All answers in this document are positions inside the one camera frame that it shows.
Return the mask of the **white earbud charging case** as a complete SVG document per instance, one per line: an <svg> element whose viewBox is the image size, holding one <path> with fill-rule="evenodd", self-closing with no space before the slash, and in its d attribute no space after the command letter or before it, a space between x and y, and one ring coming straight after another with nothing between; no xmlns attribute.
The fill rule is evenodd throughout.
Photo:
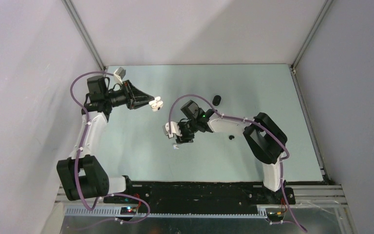
<svg viewBox="0 0 374 234"><path fill-rule="evenodd" d="M155 97L154 100L149 101L149 106L151 107L153 112L157 112L162 109L163 105L164 102L160 96Z"/></svg>

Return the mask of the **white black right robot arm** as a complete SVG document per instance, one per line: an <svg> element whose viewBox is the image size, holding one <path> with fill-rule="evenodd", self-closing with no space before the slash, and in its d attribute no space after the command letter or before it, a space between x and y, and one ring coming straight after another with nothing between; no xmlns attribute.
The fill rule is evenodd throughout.
<svg viewBox="0 0 374 234"><path fill-rule="evenodd" d="M168 120L164 131L177 144L192 143L197 132L243 136L254 157L262 163L264 199L271 204L283 198L281 161L287 156L287 136L266 113L253 119L226 116L214 107L204 111L192 100L181 108L186 120Z"/></svg>

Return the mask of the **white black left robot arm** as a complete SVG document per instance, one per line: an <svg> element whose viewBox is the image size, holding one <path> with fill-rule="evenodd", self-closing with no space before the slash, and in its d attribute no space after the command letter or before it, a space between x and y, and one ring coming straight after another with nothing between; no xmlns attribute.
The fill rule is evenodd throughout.
<svg viewBox="0 0 374 234"><path fill-rule="evenodd" d="M69 201L105 196L112 188L94 153L113 108L126 106L135 110L149 105L156 112L163 106L161 97L140 91L129 80L117 77L118 90L109 88L109 81L104 76L87 79L88 93L85 102L79 104L82 123L77 143L71 154L57 163L56 170Z"/></svg>

